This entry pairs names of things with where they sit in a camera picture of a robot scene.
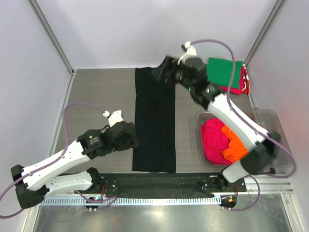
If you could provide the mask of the black t shirt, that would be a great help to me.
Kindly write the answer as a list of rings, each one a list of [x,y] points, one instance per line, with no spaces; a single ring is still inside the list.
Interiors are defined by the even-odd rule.
[[[152,68],[135,69],[135,131],[132,169],[175,173],[175,86],[158,85]]]

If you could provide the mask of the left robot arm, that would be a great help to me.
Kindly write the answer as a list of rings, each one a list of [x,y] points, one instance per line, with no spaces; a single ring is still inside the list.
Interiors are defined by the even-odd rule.
[[[34,165],[11,168],[15,192],[22,209],[34,207],[46,198],[69,191],[97,193],[104,180],[96,168],[77,174],[64,172],[97,157],[138,146],[132,122],[117,122],[101,130],[87,130],[67,149]]]

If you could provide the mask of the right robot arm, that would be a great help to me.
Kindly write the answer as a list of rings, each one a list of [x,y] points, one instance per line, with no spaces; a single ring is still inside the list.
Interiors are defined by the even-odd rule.
[[[218,187],[229,191],[235,182],[248,175],[261,174],[273,162],[281,136],[268,132],[229,101],[227,93],[207,78],[207,65],[199,57],[185,62],[166,56],[151,71],[155,81],[167,87],[180,84],[186,88],[193,101],[225,123],[242,141],[249,153],[227,166],[218,175]]]

